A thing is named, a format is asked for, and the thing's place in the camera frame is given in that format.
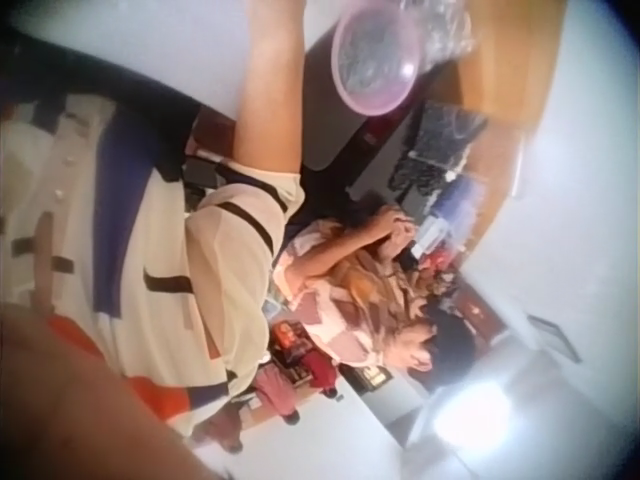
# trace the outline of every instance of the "brown strap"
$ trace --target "brown strap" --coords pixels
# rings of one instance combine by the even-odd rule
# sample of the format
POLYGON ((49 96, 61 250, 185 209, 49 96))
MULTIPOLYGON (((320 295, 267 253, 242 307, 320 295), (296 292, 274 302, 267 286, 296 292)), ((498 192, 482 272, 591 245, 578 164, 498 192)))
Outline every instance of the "brown strap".
POLYGON ((40 215, 33 237, 33 278, 35 288, 32 307, 41 315, 53 312, 53 213, 40 215))

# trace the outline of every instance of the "blue stripe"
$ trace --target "blue stripe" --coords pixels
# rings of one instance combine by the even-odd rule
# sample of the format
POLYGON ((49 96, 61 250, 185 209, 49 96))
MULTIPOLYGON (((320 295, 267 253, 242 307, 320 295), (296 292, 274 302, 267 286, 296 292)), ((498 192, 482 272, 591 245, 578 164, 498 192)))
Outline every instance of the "blue stripe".
POLYGON ((103 132, 97 154, 93 218, 93 307, 96 312, 120 317, 127 247, 154 160, 163 154, 155 131, 119 107, 103 132))

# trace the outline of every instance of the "orange stripe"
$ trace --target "orange stripe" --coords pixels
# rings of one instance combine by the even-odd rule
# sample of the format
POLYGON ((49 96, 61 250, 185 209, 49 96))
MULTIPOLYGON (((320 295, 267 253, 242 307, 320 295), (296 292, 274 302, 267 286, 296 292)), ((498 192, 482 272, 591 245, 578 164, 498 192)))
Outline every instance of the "orange stripe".
POLYGON ((104 360, 104 355, 102 355, 102 352, 96 344, 93 343, 93 340, 91 340, 89 335, 84 333, 84 331, 70 318, 53 314, 49 317, 48 324, 55 333, 67 342, 104 360))
POLYGON ((161 387, 147 377, 125 378, 125 381, 163 422, 191 410, 189 395, 184 388, 161 387))
MULTIPOLYGON (((70 318, 54 314, 49 317, 48 324, 56 334, 70 344, 104 360, 104 355, 93 340, 70 318)), ((122 379, 163 422, 191 409, 189 395, 182 387, 161 387, 147 377, 122 377, 122 379)))

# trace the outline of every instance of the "dark hair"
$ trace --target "dark hair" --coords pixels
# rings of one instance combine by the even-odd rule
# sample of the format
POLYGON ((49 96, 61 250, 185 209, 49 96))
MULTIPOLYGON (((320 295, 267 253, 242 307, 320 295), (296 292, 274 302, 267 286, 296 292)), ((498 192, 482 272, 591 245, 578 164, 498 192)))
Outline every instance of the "dark hair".
POLYGON ((287 425, 295 425, 300 421, 300 413, 298 413, 297 410, 294 410, 293 413, 290 413, 289 415, 283 415, 282 419, 287 425))
POLYGON ((321 392, 327 398, 336 398, 338 396, 338 390, 336 388, 325 388, 321 392))
POLYGON ((436 326, 437 333, 424 343, 431 354, 432 368, 429 372, 409 370, 411 377, 427 390, 451 385, 461 381, 473 366, 476 346, 473 333, 464 320, 444 310, 429 309, 429 321, 436 326))

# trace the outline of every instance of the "hand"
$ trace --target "hand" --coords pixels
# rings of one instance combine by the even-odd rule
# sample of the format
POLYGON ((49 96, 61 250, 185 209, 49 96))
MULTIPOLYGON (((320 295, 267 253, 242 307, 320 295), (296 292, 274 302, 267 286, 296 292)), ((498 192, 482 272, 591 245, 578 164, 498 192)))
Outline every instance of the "hand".
POLYGON ((378 248, 378 259, 381 262, 390 262, 409 245, 416 236, 416 226, 411 221, 396 222, 391 230, 391 237, 378 248))
POLYGON ((391 235, 397 223, 411 223, 411 219, 399 207, 387 205, 365 225, 362 233, 373 243, 391 235))

